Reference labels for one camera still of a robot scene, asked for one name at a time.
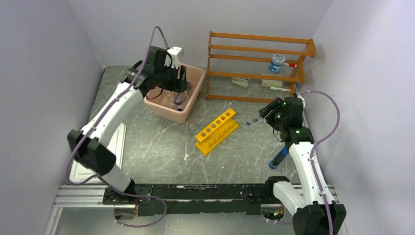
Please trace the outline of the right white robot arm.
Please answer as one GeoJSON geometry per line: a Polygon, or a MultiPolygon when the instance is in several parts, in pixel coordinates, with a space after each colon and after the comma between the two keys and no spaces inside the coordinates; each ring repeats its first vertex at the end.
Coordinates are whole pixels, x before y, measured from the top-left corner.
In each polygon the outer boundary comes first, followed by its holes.
{"type": "Polygon", "coordinates": [[[346,208],[336,202],[323,178],[315,153],[316,143],[311,130],[303,123],[304,101],[299,97],[275,98],[259,110],[261,118],[275,131],[292,157],[300,179],[302,194],[287,180],[264,189],[268,202],[278,200],[292,215],[297,235],[336,235],[346,217],[346,208]]]}

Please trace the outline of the blue safety glasses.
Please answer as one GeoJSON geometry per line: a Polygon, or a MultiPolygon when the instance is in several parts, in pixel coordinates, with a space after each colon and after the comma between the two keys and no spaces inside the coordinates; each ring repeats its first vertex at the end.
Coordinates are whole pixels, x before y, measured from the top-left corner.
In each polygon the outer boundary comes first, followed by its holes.
{"type": "Polygon", "coordinates": [[[191,90],[190,83],[187,82],[186,90],[182,93],[178,93],[175,96],[173,100],[173,104],[178,105],[178,106],[182,105],[186,100],[189,99],[190,90],[191,90]]]}

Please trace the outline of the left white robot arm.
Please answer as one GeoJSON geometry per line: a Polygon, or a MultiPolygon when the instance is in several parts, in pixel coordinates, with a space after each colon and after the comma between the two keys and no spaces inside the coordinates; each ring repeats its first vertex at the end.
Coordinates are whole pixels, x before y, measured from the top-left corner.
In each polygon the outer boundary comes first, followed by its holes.
{"type": "Polygon", "coordinates": [[[179,63],[183,54],[181,47],[150,46],[145,59],[126,71],[126,78],[117,84],[98,114],[80,131],[71,130],[68,134],[72,158],[112,186],[116,198],[124,204],[134,200],[135,183],[116,164],[116,156],[107,146],[124,118],[151,90],[187,90],[186,67],[179,63]]]}

